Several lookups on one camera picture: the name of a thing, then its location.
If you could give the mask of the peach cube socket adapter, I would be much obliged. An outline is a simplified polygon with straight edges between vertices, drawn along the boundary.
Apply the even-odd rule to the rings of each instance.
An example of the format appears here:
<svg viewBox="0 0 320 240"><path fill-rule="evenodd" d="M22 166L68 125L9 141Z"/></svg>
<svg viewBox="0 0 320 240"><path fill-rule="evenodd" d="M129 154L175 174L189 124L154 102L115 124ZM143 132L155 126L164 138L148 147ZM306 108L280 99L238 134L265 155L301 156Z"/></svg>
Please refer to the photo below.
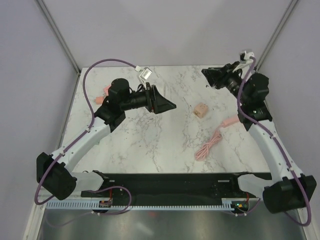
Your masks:
<svg viewBox="0 0 320 240"><path fill-rule="evenodd" d="M194 110L193 110L193 113L200 119L204 118L205 115L208 113L209 111L209 107L203 103L203 102L200 102L199 104L197 104L195 107L194 107Z"/></svg>

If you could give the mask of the pink power strip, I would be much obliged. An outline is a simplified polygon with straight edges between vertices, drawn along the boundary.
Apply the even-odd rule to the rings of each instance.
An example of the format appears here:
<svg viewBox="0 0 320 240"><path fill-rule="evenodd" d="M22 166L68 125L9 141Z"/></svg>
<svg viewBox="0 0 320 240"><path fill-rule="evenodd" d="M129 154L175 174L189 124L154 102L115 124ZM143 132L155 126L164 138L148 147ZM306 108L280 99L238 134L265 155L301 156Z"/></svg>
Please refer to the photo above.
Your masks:
<svg viewBox="0 0 320 240"><path fill-rule="evenodd" d="M227 128L229 126L232 126L233 124L236 124L239 122L239 118L237 115L234 115L232 117L229 117L227 119L225 119L222 123L221 123L221 126L223 128Z"/></svg>

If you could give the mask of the white triangular power strip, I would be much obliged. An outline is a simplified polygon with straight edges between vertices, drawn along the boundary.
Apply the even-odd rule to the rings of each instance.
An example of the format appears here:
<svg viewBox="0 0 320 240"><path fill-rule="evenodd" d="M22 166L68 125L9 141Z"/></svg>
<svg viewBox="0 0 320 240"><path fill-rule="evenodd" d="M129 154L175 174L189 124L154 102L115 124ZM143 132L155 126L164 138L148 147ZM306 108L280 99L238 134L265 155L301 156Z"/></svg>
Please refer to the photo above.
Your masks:
<svg viewBox="0 0 320 240"><path fill-rule="evenodd" d="M166 96L166 88L167 88L166 84L163 83L163 84L162 84L162 90L161 90L161 94L162 94L163 97Z"/></svg>

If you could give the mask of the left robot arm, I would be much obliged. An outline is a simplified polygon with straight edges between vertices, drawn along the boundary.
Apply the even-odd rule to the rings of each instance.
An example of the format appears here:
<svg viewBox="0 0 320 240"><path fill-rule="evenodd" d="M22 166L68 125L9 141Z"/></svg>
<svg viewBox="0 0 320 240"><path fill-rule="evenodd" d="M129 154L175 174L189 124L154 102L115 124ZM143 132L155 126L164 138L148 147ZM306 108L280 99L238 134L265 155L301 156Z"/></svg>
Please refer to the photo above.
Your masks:
<svg viewBox="0 0 320 240"><path fill-rule="evenodd" d="M176 105L162 96L155 85L146 84L141 91L130 91L124 78L112 81L108 96L93 114L89 126L65 147L51 154L42 152L36 159L36 181L53 197L62 201L73 192L93 191L99 197L106 196L110 185L102 173L74 172L78 162L100 140L111 134L126 118L128 110L146 108L150 113L161 114Z"/></svg>

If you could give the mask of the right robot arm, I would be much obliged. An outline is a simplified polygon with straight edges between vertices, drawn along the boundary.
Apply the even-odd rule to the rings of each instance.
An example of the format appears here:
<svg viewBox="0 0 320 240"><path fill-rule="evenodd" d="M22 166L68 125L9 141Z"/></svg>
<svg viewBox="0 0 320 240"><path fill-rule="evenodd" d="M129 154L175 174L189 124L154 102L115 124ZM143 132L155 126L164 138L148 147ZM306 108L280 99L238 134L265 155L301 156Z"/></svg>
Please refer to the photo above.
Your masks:
<svg viewBox="0 0 320 240"><path fill-rule="evenodd" d="M229 184L230 193L235 197L250 193L262 199L272 214L300 208L310 213L317 182L301 171L277 138L273 118L265 105L269 78L261 73L242 78L238 61L219 68L204 68L201 72L211 87L226 88L237 98L239 121L255 140L271 174L270 180L253 173L242 174Z"/></svg>

